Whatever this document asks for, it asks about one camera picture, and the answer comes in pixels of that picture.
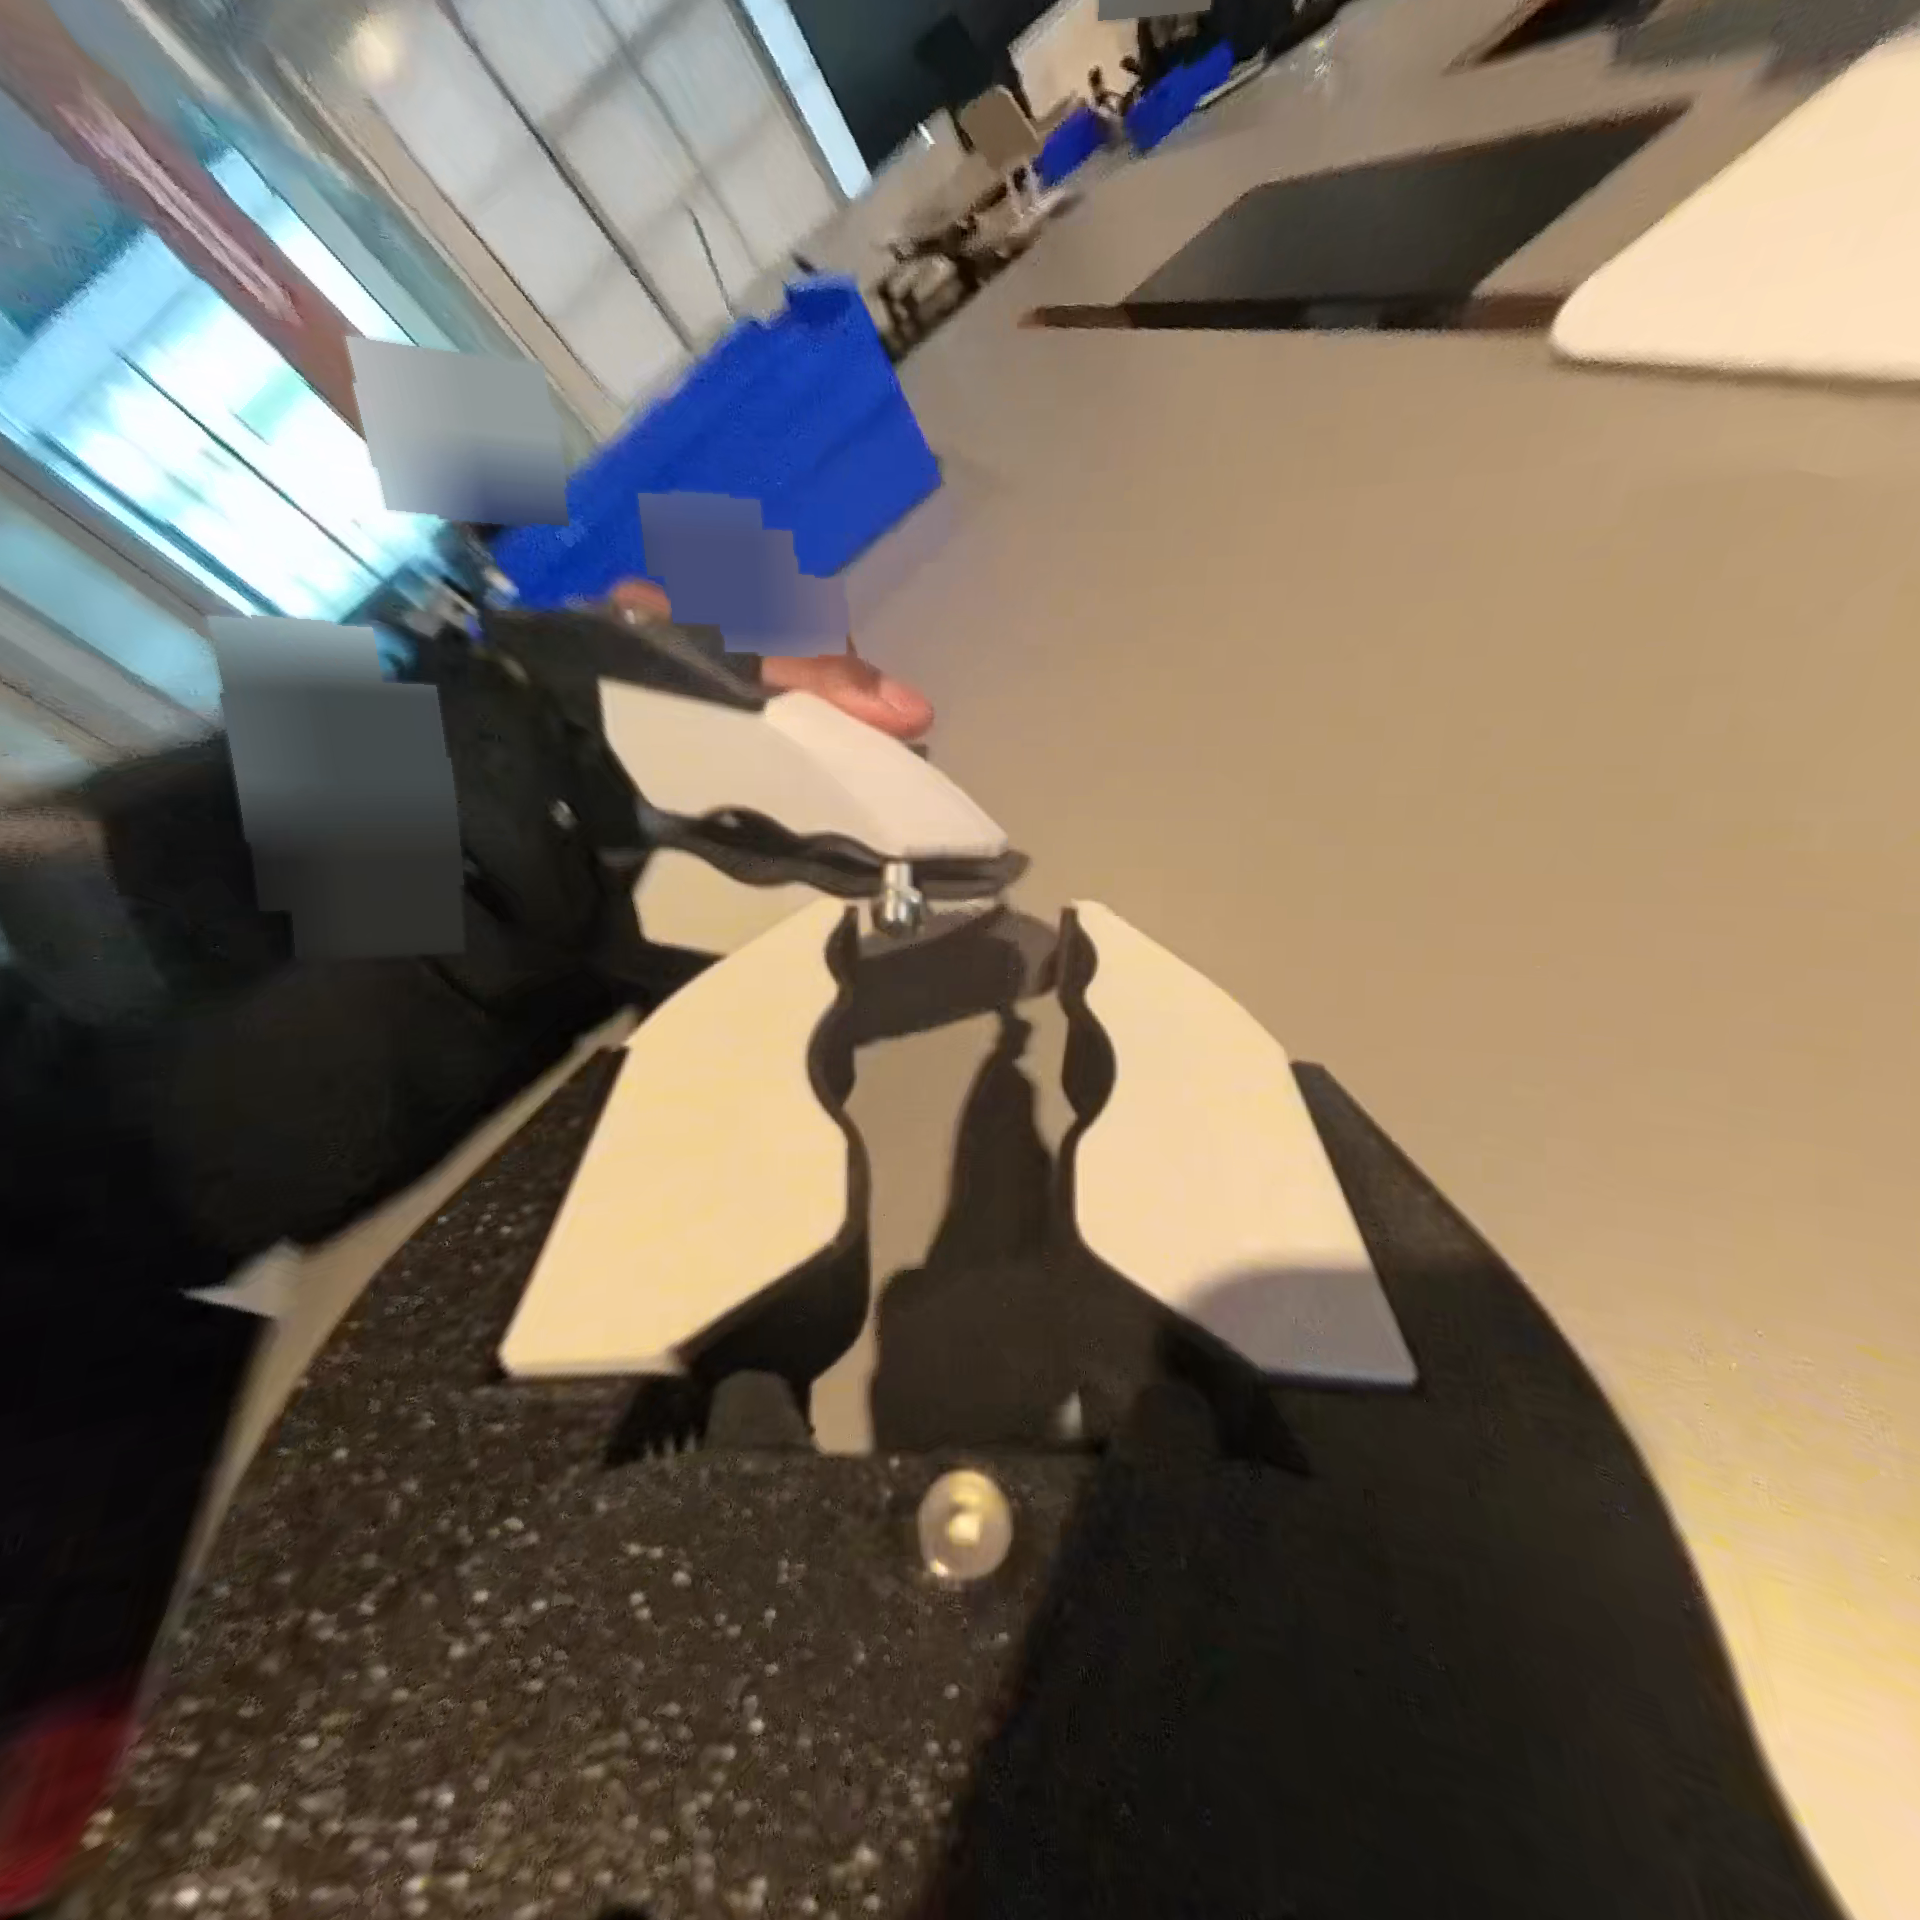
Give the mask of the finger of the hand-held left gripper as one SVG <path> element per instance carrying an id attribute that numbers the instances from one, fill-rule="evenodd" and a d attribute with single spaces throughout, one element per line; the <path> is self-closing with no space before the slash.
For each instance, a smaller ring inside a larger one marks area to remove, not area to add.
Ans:
<path id="1" fill-rule="evenodd" d="M 859 931 L 891 879 L 895 854 L 851 845 L 667 845 L 639 862 L 632 907 L 655 946 L 815 964 L 843 931 Z"/>
<path id="2" fill-rule="evenodd" d="M 621 682 L 595 692 L 608 747 L 663 837 L 870 873 L 1021 871 L 1007 831 L 946 773 L 815 695 L 749 708 Z"/>

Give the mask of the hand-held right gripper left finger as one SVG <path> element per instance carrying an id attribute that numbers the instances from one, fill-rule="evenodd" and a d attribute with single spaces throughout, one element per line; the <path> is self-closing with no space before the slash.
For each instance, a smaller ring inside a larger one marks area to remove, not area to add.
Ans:
<path id="1" fill-rule="evenodd" d="M 859 915 L 817 900 L 631 1034 L 498 1342 L 504 1378 L 811 1375 L 849 1346 L 872 1297 L 857 959 Z"/>

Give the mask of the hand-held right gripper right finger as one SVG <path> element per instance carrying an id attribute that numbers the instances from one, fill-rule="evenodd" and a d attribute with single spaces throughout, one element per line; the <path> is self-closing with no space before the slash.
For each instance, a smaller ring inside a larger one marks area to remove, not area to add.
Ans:
<path id="1" fill-rule="evenodd" d="M 1264 1375 L 1417 1386 L 1286 1049 L 1103 903 L 1062 911 L 1057 1002 L 1077 1243 Z"/>

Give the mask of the person's left hand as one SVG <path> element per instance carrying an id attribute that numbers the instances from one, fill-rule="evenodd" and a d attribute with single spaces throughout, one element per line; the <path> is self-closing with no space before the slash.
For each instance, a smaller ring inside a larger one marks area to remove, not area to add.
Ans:
<path id="1" fill-rule="evenodd" d="M 849 650 L 823 655 L 765 655 L 758 661 L 758 684 L 770 692 L 806 692 L 905 743 L 922 741 L 935 722 L 935 708 L 925 695 L 887 677 Z"/>

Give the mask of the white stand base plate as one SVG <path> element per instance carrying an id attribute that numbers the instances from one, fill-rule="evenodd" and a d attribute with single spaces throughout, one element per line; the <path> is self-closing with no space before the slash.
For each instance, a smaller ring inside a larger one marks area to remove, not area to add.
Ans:
<path id="1" fill-rule="evenodd" d="M 1917 31 L 1883 38 L 1559 308 L 1576 367 L 1917 386 Z"/>

